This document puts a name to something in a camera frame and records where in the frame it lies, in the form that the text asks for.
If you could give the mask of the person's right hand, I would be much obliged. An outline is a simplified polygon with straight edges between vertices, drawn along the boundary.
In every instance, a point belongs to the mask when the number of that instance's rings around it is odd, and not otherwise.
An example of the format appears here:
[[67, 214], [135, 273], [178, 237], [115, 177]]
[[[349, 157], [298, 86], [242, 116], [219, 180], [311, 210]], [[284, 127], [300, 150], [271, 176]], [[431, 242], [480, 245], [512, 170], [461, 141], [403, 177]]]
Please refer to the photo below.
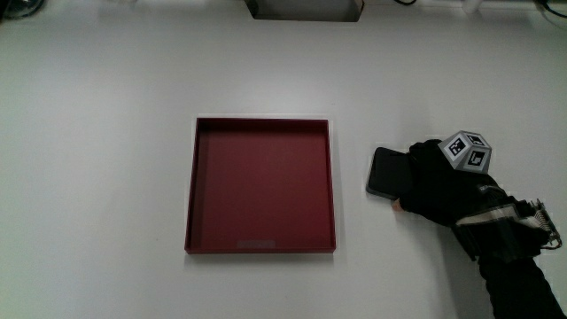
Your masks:
[[479, 134], [412, 144], [408, 159], [414, 186], [398, 197], [402, 210], [450, 228], [475, 260], [531, 258], [562, 245], [539, 200], [510, 196], [488, 174], [492, 147]]

